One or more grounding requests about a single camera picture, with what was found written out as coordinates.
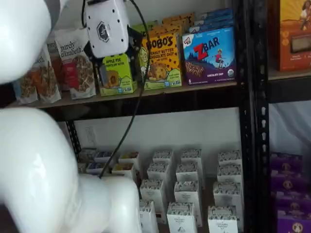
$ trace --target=white wall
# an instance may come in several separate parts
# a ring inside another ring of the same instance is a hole
[[[96,147],[113,150],[119,143],[130,117],[76,121],[82,147],[91,147],[86,127],[93,127]],[[139,151],[144,168],[156,149],[202,149],[207,175],[216,175],[217,153],[241,148],[237,108],[202,110],[137,116],[120,152]]]
[[[187,12],[211,11],[228,6],[228,0],[135,0],[146,21],[162,20],[164,17]],[[131,25],[140,24],[141,20],[131,2],[127,2]],[[65,7],[57,28],[81,23],[82,0],[71,0]]]

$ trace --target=green snack box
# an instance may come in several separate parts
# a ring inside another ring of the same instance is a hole
[[[130,94],[136,91],[137,81],[132,78],[129,58],[125,53],[103,58],[106,69],[100,87],[102,96]]]

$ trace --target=brand logo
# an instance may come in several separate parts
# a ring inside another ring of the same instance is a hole
[[[97,26],[97,34],[98,34],[98,38],[103,41],[103,42],[108,42],[109,41],[109,35],[107,32],[107,28],[104,24],[104,22],[100,22]]]

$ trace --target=bobo's peanut butter chocolate chip box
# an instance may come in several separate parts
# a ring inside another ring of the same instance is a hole
[[[147,72],[145,90],[181,86],[178,33],[163,33],[150,37],[150,66],[147,70],[147,38],[142,41],[139,63],[142,77]]]

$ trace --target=orange box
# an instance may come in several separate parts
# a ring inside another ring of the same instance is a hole
[[[268,40],[280,71],[311,67],[311,1],[269,0]]]

